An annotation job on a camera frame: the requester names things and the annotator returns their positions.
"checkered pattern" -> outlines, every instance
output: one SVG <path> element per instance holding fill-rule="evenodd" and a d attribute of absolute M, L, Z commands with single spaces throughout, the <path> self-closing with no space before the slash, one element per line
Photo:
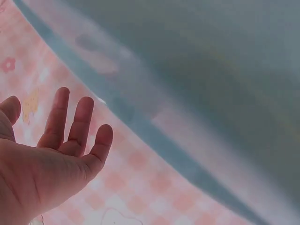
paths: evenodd
<path fill-rule="evenodd" d="M 14 127 L 19 143 L 37 143 L 55 90 L 61 86 L 71 90 L 67 131 L 79 99 L 95 99 L 87 150 L 99 125 L 109 123 L 114 129 L 112 150 L 103 171 L 83 191 L 45 213 L 45 225 L 108 225 L 114 219 L 132 225 L 248 224 L 189 184 L 97 101 L 10 0 L 0 5 L 0 31 L 0 98 L 16 95 L 24 102 L 33 93 L 38 98 L 38 109 L 30 112 L 29 122 L 20 118 Z"/>

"palm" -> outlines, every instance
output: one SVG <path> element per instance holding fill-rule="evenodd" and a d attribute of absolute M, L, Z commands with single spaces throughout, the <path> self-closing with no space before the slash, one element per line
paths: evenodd
<path fill-rule="evenodd" d="M 15 143 L 11 124 L 20 114 L 18 100 L 9 98 L 0 105 L 0 178 L 26 219 L 80 191 L 102 169 L 108 155 L 112 129 L 104 125 L 90 154 L 83 156 L 93 110 L 88 97 L 78 103 L 68 141 L 63 143 L 68 96 L 66 88 L 57 91 L 37 148 Z"/>

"flower print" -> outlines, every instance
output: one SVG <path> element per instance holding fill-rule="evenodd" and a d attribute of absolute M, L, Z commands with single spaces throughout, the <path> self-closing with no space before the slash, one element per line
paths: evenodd
<path fill-rule="evenodd" d="M 9 71 L 15 70 L 15 58 L 6 58 L 0 65 L 0 68 L 4 71 L 4 73 L 8 73 Z"/>

